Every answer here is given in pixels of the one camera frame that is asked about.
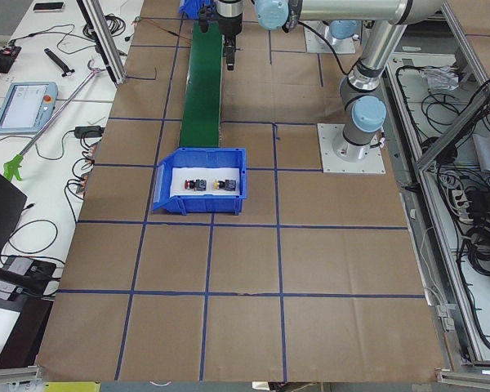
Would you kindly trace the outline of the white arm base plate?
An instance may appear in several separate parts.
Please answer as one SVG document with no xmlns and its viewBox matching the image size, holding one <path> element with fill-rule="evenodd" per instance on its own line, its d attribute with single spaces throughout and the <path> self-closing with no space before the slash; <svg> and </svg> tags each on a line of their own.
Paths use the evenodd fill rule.
<svg viewBox="0 0 490 392">
<path fill-rule="evenodd" d="M 358 33 L 357 20 L 305 21 L 332 45 L 338 55 L 354 54 L 353 36 Z M 309 53 L 331 53 L 328 45 L 307 28 L 305 31 L 306 51 Z"/>
<path fill-rule="evenodd" d="M 318 123 L 318 141 L 324 173 L 383 175 L 381 148 L 372 148 L 376 136 L 366 146 L 351 145 L 343 135 L 344 124 Z"/>
</svg>

